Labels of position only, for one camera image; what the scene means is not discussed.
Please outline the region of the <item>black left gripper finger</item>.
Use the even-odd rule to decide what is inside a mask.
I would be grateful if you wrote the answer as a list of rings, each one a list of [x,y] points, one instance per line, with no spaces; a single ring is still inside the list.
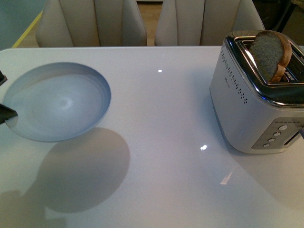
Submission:
[[[7,81],[7,77],[0,71],[0,85]]]
[[[6,120],[18,116],[17,112],[3,104],[0,104],[0,124],[5,123]]]

